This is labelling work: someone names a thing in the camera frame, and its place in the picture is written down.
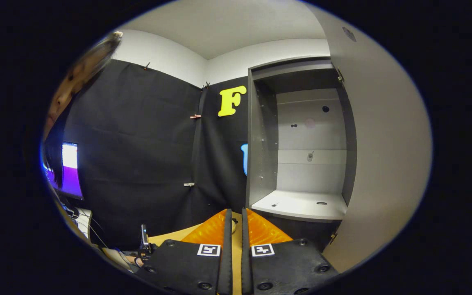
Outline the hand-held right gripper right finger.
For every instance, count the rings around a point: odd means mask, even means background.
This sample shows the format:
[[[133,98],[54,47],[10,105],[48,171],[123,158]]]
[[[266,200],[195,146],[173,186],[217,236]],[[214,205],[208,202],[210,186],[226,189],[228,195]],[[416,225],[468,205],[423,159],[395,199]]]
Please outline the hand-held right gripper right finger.
[[[311,240],[292,239],[258,213],[242,210],[242,295],[305,295],[339,274]]]

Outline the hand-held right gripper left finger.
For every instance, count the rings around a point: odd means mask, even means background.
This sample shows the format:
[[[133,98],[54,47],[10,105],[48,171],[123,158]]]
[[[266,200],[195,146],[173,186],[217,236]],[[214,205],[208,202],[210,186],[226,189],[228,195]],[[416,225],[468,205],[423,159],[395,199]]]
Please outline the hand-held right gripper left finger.
[[[232,295],[232,211],[225,209],[185,238],[167,239],[136,276],[170,295]]]

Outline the grey cabinet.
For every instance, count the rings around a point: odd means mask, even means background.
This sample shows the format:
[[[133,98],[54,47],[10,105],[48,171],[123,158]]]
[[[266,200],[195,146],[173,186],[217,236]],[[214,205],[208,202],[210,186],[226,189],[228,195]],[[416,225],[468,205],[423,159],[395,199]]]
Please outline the grey cabinet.
[[[330,58],[248,71],[245,206],[324,250],[344,220],[356,173],[356,129]]]

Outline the beige cabinet door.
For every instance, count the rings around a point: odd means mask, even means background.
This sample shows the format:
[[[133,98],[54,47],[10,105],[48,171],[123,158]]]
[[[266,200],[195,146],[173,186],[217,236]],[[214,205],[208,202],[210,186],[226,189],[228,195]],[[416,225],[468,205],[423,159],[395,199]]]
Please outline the beige cabinet door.
[[[339,272],[358,268],[388,246],[417,210],[431,171],[427,109],[399,62],[370,36],[307,4],[343,75],[356,129],[356,173],[338,235],[323,254]]]

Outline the white desk box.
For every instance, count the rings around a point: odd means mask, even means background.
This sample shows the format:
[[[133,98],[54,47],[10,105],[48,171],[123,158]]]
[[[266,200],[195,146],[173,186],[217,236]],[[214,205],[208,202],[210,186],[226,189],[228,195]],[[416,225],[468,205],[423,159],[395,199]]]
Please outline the white desk box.
[[[73,218],[78,229],[84,234],[87,239],[90,239],[92,211],[88,209],[81,209],[76,207],[77,216]]]

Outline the computer monitor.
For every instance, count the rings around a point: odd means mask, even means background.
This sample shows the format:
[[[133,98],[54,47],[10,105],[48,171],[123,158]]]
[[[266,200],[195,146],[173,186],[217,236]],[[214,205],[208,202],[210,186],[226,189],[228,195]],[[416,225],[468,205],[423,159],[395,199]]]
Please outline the computer monitor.
[[[45,164],[43,169],[51,185],[58,192],[75,200],[84,200],[77,170],[77,144],[64,141],[62,144],[63,183],[56,185],[54,172]]]

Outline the black backdrop cloth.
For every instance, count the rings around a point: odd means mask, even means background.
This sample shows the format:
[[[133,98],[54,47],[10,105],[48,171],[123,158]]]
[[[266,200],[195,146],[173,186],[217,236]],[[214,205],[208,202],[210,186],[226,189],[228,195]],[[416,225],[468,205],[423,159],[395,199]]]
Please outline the black backdrop cloth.
[[[223,209],[241,213],[247,176],[248,98],[219,116],[221,92],[247,76],[208,89],[141,65],[112,60],[68,110],[54,144],[77,144],[91,236],[101,246],[134,250],[141,224],[150,237],[200,224]],[[200,114],[200,119],[190,116]],[[184,183],[193,182],[194,187]]]

